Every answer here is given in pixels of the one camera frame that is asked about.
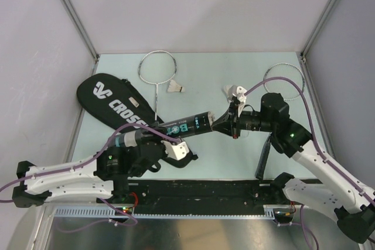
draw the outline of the white bracket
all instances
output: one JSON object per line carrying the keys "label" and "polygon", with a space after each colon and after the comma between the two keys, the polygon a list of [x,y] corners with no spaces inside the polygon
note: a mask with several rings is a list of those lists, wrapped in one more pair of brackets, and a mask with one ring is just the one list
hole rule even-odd
{"label": "white bracket", "polygon": [[240,105],[238,105],[238,117],[240,117],[246,105],[246,92],[247,90],[244,87],[237,85],[232,85],[227,92],[228,102],[232,102],[233,97],[236,97],[240,101]]}
{"label": "white bracket", "polygon": [[181,142],[178,145],[173,145],[167,141],[162,141],[162,143],[165,145],[166,154],[176,160],[183,159],[190,152],[186,142]]}

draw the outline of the wire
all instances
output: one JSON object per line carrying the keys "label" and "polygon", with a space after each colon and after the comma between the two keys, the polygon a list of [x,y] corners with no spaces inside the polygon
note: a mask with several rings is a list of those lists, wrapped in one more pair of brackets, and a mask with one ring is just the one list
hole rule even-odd
{"label": "wire", "polygon": [[96,225],[96,224],[99,224],[99,223],[101,223],[101,222],[109,222],[109,220],[108,220],[108,219],[97,220],[97,221],[92,222],[91,224],[85,225],[85,226],[83,226],[83,227],[81,227],[81,228],[76,228],[76,229],[74,229],[74,230],[63,230],[63,229],[61,229],[61,228],[59,227],[58,224],[55,224],[54,227],[55,227],[59,232],[62,232],[62,233],[64,233],[64,234],[72,234],[72,233],[74,233],[74,232],[83,231],[83,230],[85,230],[86,228],[89,228],[89,227],[91,227],[92,225]]}
{"label": "wire", "polygon": [[301,227],[302,227],[302,232],[304,233],[305,241],[307,245],[309,246],[309,248],[312,250],[312,245],[310,244],[309,239],[307,237],[307,233],[306,233],[307,227],[305,226],[305,223],[304,223],[304,205],[301,205],[301,209],[299,210],[299,217],[301,220]]}
{"label": "wire", "polygon": [[[104,144],[103,148],[96,155],[94,155],[92,158],[90,158],[89,160],[87,160],[87,161],[85,161],[85,162],[83,162],[83,163],[81,163],[79,165],[75,165],[73,167],[68,167],[68,168],[58,169],[58,170],[48,171],[48,172],[42,172],[42,173],[36,173],[36,174],[33,174],[33,175],[25,176],[25,177],[22,177],[20,179],[11,181],[10,183],[4,185],[3,187],[0,187],[0,193],[3,192],[8,187],[13,186],[16,183],[20,183],[22,181],[29,180],[29,179],[31,179],[33,177],[41,177],[41,176],[47,176],[47,175],[52,175],[52,174],[58,174],[58,173],[68,172],[68,171],[71,171],[72,169],[76,170],[76,169],[84,167],[85,165],[90,164],[91,162],[95,161],[99,156],[101,156],[101,154],[105,151],[105,149],[110,144],[110,142],[115,138],[115,136],[117,135],[117,133],[119,133],[121,130],[123,130],[123,129],[127,128],[127,127],[132,127],[132,126],[140,127],[140,128],[145,129],[147,131],[150,131],[151,133],[153,133],[155,135],[158,135],[158,136],[160,136],[160,137],[162,137],[162,138],[164,138],[166,140],[169,140],[171,142],[176,142],[176,143],[179,142],[179,139],[175,139],[175,138],[172,138],[170,136],[164,135],[163,133],[160,133],[160,132],[156,131],[155,129],[147,127],[147,126],[145,126],[143,124],[127,123],[127,124],[124,124],[124,125],[120,126],[119,128],[117,128],[113,132],[113,134],[108,138],[108,140]],[[12,203],[12,202],[13,202],[13,200],[0,200],[0,203]]]}
{"label": "wire", "polygon": [[[135,193],[131,193],[130,195],[134,196],[135,197],[135,203],[134,203],[134,206],[137,206],[138,205],[138,197]],[[99,198],[101,201],[103,201],[103,203],[105,203],[106,205],[109,206],[109,208],[112,208],[113,210],[115,210],[117,213],[120,213],[121,215],[125,215],[127,216],[129,219],[132,219],[133,220],[133,224],[127,224],[127,223],[121,223],[121,222],[117,222],[117,221],[114,221],[112,219],[103,219],[103,220],[97,220],[97,221],[94,221],[92,222],[91,224],[88,224],[88,225],[85,225],[83,227],[80,227],[80,228],[76,228],[75,230],[63,230],[59,227],[58,224],[55,225],[56,229],[64,234],[72,234],[74,232],[79,232],[79,231],[83,231],[85,230],[86,228],[89,228],[91,227],[92,225],[96,225],[96,224],[99,224],[101,222],[112,222],[114,225],[124,225],[126,227],[130,227],[132,225],[137,225],[138,223],[138,220],[136,218],[134,218],[131,214],[128,214],[124,211],[119,211],[117,208],[115,208],[112,204],[108,203],[106,200],[102,199],[102,198]]]}
{"label": "wire", "polygon": [[136,207],[138,205],[138,196],[133,192],[133,193],[130,193],[131,196],[134,196],[135,198],[135,202],[134,202],[134,206],[133,207]]}
{"label": "wire", "polygon": [[291,214],[294,214],[294,213],[296,213],[296,208],[295,208],[295,204],[294,204],[294,202],[293,201],[291,201]]}
{"label": "wire", "polygon": [[105,200],[103,198],[99,198],[99,199],[101,201],[103,201],[103,203],[105,203],[110,209],[115,210],[117,213],[119,213],[121,215],[127,216],[129,219],[132,219],[132,221],[134,222],[133,224],[126,224],[126,223],[117,222],[118,224],[124,225],[124,226],[132,226],[132,225],[137,225],[138,224],[138,220],[136,218],[134,218],[131,214],[128,214],[128,213],[123,212],[123,211],[120,211],[119,209],[117,209],[116,207],[114,207],[112,204],[110,204],[107,200]]}
{"label": "wire", "polygon": [[292,84],[294,86],[294,88],[296,88],[296,90],[299,92],[303,102],[304,102],[304,105],[305,105],[305,109],[306,109],[306,113],[307,113],[307,117],[308,117],[308,120],[309,120],[309,125],[310,125],[310,129],[311,129],[311,135],[312,135],[312,142],[314,144],[314,147],[316,149],[316,151],[318,152],[318,155],[323,159],[323,161],[325,163],[327,163],[335,172],[337,172],[340,176],[342,176],[349,184],[351,184],[358,192],[359,194],[361,194],[372,206],[375,207],[375,201],[360,187],[358,186],[347,174],[345,174],[344,172],[341,171],[340,168],[338,168],[334,163],[332,163],[329,159],[327,159],[327,157],[324,155],[324,153],[322,152],[322,149],[321,147],[319,146],[318,144],[318,140],[316,138],[316,133],[315,133],[315,130],[314,130],[314,126],[313,126],[313,123],[312,123],[312,117],[311,117],[311,113],[310,113],[310,109],[309,109],[309,105],[307,103],[307,100],[306,100],[306,97],[304,96],[302,90],[298,87],[297,84],[295,84],[292,80],[288,79],[288,78],[285,78],[285,77],[271,77],[271,78],[268,78],[268,79],[265,79],[261,82],[259,82],[258,84],[256,84],[255,86],[253,86],[250,90],[248,90],[244,95],[247,96],[249,95],[251,92],[253,92],[255,89],[257,89],[259,86],[269,82],[269,81],[272,81],[272,80],[284,80],[286,82],[289,82],[290,84]]}
{"label": "wire", "polygon": [[[277,224],[278,227],[289,227],[289,226],[292,226],[292,225],[297,225],[297,226],[299,226],[299,227],[302,226],[302,224],[300,224],[300,223],[298,223],[298,222],[291,222],[291,223],[286,223],[286,224],[280,224],[280,223],[278,223],[278,224]],[[318,240],[316,239],[316,236],[314,235],[314,233],[313,233],[309,228],[307,228],[307,227],[306,227],[306,231],[307,231],[308,233],[310,233],[311,236],[312,236],[312,238],[314,239],[315,244],[316,244],[316,250],[319,250],[319,242],[318,242]]]}

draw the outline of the shuttlecock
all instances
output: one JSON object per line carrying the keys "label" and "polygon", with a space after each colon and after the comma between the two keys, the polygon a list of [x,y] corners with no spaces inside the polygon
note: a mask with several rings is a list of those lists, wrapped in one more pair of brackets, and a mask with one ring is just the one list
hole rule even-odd
{"label": "shuttlecock", "polygon": [[176,81],[174,81],[173,79],[169,82],[169,87],[168,87],[168,90],[167,90],[168,93],[172,93],[172,92],[185,92],[185,88],[182,87],[181,85],[179,85]]}

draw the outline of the racket handle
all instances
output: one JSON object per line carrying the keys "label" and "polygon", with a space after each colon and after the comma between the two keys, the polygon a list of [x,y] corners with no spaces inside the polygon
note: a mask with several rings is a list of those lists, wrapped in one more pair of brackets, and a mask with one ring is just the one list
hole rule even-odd
{"label": "racket handle", "polygon": [[267,165],[267,160],[268,160],[268,155],[270,154],[270,149],[271,149],[271,141],[270,141],[270,137],[268,137],[263,145],[262,153],[260,154],[260,158],[258,162],[257,171],[255,172],[255,178],[257,178],[258,180],[263,180],[264,170],[265,170],[265,166]]}

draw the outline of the white robotic arm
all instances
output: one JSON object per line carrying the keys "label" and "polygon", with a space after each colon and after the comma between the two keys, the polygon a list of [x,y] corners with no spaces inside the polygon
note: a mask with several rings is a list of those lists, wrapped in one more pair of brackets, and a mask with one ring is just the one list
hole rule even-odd
{"label": "white robotic arm", "polygon": [[[229,109],[214,122],[207,112],[161,124],[157,129],[174,138],[217,131],[237,139],[241,130],[270,132],[272,146],[279,153],[286,154],[306,167],[326,189],[305,184],[287,173],[277,177],[272,185],[282,189],[291,201],[310,206],[337,221],[338,227],[349,238],[364,243],[375,230],[374,190],[361,183],[326,152],[322,152],[323,156],[319,155],[321,152],[316,148],[312,134],[290,119],[289,105],[280,94],[264,95],[260,112],[250,112],[244,110],[247,93],[243,87],[231,88],[229,96],[232,97],[232,102]],[[144,129],[117,135],[112,141],[110,147],[95,161],[63,173],[32,177],[39,172],[76,167],[79,163],[52,167],[36,167],[28,163],[25,169],[18,171],[18,174],[23,177],[31,176],[31,179],[15,187],[14,202],[18,207],[29,207],[32,204],[40,205],[52,199],[77,195],[112,199],[116,196],[122,197],[126,191],[128,192],[128,177],[142,176],[147,169],[158,171],[153,166],[161,158],[161,152],[155,153],[155,149],[166,151],[176,160],[184,158],[189,152],[186,143],[167,142],[160,136],[145,134]],[[121,149],[128,150],[132,147],[139,148],[137,156],[130,154],[125,160],[121,158]],[[113,150],[120,150],[120,153],[114,153]]]}

